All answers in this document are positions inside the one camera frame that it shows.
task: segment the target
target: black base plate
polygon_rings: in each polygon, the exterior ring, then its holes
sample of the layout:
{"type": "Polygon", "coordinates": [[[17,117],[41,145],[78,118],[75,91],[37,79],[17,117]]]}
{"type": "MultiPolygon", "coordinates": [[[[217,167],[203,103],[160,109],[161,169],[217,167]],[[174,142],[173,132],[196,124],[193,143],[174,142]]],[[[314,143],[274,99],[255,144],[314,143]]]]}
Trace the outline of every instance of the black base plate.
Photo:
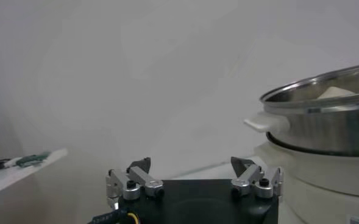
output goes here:
{"type": "MultiPolygon", "coordinates": [[[[163,180],[165,196],[120,199],[120,208],[140,216],[142,224],[277,224],[278,198],[261,199],[251,193],[236,200],[230,180],[163,180]]],[[[134,223],[125,219],[122,223],[134,223]]]]}

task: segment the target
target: white plastic handle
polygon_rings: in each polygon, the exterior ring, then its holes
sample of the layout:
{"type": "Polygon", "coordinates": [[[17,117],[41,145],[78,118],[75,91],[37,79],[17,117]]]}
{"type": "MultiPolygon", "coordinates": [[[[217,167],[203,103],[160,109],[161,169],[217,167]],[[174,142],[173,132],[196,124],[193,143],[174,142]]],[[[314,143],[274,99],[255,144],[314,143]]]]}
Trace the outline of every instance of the white plastic handle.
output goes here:
{"type": "Polygon", "coordinates": [[[245,119],[244,123],[260,133],[269,131],[280,133],[288,131],[290,128],[290,123],[286,117],[267,112],[259,112],[254,117],[245,119]]]}

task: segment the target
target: white wall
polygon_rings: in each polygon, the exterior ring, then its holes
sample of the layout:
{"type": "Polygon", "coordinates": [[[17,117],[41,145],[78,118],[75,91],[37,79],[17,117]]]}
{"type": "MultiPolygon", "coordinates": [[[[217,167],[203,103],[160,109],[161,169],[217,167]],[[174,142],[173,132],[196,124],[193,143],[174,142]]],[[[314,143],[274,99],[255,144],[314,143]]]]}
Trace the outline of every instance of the white wall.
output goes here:
{"type": "Polygon", "coordinates": [[[87,223],[145,156],[172,177],[250,155],[261,94],[357,64],[355,1],[0,1],[0,156],[70,150],[0,193],[0,223],[87,223]]]}

